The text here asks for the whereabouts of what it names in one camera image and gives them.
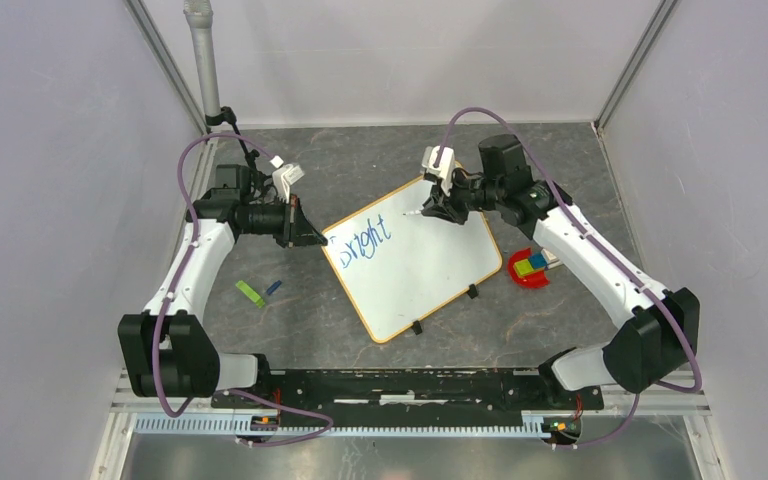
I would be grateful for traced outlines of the yellow framed whiteboard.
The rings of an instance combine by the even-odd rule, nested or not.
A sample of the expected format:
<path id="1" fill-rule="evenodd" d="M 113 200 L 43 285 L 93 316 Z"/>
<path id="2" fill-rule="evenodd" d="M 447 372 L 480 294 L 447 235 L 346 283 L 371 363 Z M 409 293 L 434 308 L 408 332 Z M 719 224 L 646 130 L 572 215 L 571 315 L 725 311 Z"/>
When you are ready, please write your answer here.
<path id="1" fill-rule="evenodd" d="M 386 343 L 496 274 L 503 256 L 483 214 L 464 225 L 403 216 L 428 199 L 416 178 L 324 229 L 323 252 L 370 338 Z"/>

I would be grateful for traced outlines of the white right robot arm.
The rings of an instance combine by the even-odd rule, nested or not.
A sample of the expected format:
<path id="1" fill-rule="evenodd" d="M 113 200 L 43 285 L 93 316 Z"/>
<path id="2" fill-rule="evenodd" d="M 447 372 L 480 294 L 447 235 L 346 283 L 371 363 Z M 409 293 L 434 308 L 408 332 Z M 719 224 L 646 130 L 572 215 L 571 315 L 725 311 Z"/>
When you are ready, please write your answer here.
<path id="1" fill-rule="evenodd" d="M 607 343 L 573 348 L 542 364 L 537 392 L 545 405 L 562 408 L 590 386 L 614 384 L 639 394 L 665 386 L 667 375 L 691 364 L 700 317 L 694 293 L 668 289 L 613 247 L 566 192 L 533 176 L 514 135 L 482 140 L 479 154 L 482 170 L 470 174 L 456 166 L 452 148 L 425 150 L 421 171 L 432 187 L 421 215 L 463 225 L 472 212 L 498 212 L 554 254 L 617 328 Z"/>

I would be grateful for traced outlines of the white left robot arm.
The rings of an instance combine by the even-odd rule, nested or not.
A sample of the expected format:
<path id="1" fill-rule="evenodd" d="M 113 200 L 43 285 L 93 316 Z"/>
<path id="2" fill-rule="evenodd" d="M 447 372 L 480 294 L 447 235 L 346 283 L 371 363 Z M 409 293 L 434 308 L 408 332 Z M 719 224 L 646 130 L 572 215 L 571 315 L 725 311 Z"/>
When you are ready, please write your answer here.
<path id="1" fill-rule="evenodd" d="M 266 235 L 282 248 L 324 246 L 292 186 L 300 165 L 278 164 L 271 176 L 238 164 L 216 169 L 214 186 L 187 213 L 169 272 L 143 310 L 122 317 L 117 335 L 138 397 L 208 398 L 236 388 L 250 407 L 266 405 L 274 381 L 259 354 L 219 352 L 203 328 L 209 294 L 242 235 Z"/>

